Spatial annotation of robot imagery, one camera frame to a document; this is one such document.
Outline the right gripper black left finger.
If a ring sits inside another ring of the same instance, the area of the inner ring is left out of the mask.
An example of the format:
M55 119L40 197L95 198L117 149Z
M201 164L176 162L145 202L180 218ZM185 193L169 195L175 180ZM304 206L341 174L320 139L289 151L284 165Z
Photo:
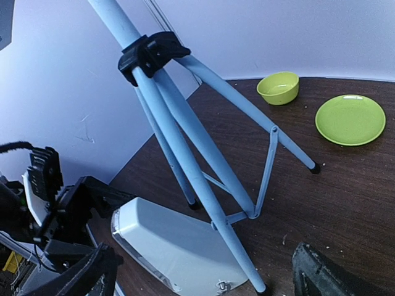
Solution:
M60 277L48 283L46 295L86 295L102 282L101 295L113 295L118 267L123 257L106 244L99 244L89 255Z

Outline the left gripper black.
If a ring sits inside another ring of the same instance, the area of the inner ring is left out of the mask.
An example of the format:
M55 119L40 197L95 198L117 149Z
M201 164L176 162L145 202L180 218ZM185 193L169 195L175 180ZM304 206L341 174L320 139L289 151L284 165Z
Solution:
M65 261L81 258L77 253L61 252L70 250L72 244L85 244L82 229L92 218L92 207L98 213L113 213L136 197L92 176L82 177L55 202L43 225L38 226L28 207L22 205L22 197L15 193L21 188L24 186L18 181L1 183L1 231L16 241L39 246L56 268L61 268Z

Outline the grey metronome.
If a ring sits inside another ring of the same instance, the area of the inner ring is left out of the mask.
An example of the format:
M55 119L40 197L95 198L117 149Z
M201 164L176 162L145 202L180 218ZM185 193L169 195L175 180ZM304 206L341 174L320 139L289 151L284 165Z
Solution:
M209 223L140 197L112 214L112 237L178 295L222 295L247 276Z

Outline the white perforated music stand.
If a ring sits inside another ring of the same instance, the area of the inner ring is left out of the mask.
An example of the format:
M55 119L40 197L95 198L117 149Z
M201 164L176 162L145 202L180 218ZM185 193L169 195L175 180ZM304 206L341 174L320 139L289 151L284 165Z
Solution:
M215 229L245 272L258 295L269 289L233 230L233 223L260 216L279 144L313 174L320 165L234 87L195 58L172 31L141 35L117 1L91 1L91 6L122 47L118 69L135 88L156 138L173 166L179 185L192 187ZM200 77L270 135L260 191L252 201L225 157L165 71L171 60Z

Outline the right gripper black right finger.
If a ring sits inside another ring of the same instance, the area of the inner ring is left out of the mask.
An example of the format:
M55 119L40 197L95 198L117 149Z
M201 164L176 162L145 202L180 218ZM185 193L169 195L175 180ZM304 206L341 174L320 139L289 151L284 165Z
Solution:
M292 264L295 295L389 295L382 288L346 271L306 242L296 247Z

